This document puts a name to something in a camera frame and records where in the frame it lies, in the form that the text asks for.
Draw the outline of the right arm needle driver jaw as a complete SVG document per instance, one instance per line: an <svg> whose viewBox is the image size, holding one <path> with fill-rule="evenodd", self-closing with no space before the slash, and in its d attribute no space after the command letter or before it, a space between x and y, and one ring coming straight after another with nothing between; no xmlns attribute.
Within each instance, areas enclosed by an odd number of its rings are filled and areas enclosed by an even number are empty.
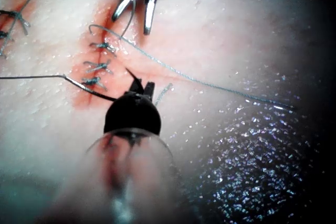
<svg viewBox="0 0 336 224"><path fill-rule="evenodd" d="M157 0L145 0L146 9L144 16L144 34L149 35L151 33L154 10Z"/></svg>
<svg viewBox="0 0 336 224"><path fill-rule="evenodd" d="M120 0L119 4L117 5L114 13L112 14L111 20L114 22L116 21L121 14L125 11L127 6L135 0Z"/></svg>

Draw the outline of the left arm needle driver jaw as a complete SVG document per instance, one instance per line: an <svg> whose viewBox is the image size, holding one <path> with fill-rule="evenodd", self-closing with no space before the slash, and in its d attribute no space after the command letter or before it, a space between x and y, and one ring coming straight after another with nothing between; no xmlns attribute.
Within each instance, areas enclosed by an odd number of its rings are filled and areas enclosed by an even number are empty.
<svg viewBox="0 0 336 224"><path fill-rule="evenodd" d="M133 82L130 86L130 93L133 95L142 95L144 93L144 88L142 86L142 79L138 79L137 77L133 78Z"/></svg>
<svg viewBox="0 0 336 224"><path fill-rule="evenodd" d="M146 86L144 87L144 95L150 100L153 100L153 94L155 89L155 83L154 82L147 82Z"/></svg>

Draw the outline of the left arm needle driver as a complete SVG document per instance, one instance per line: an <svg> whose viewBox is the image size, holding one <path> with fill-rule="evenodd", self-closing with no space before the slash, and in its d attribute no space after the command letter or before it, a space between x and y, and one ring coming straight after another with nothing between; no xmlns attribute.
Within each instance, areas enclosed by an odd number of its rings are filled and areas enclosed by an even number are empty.
<svg viewBox="0 0 336 224"><path fill-rule="evenodd" d="M126 128L160 134L161 117L149 98L137 93L126 93L112 103L106 112L103 132Z"/></svg>

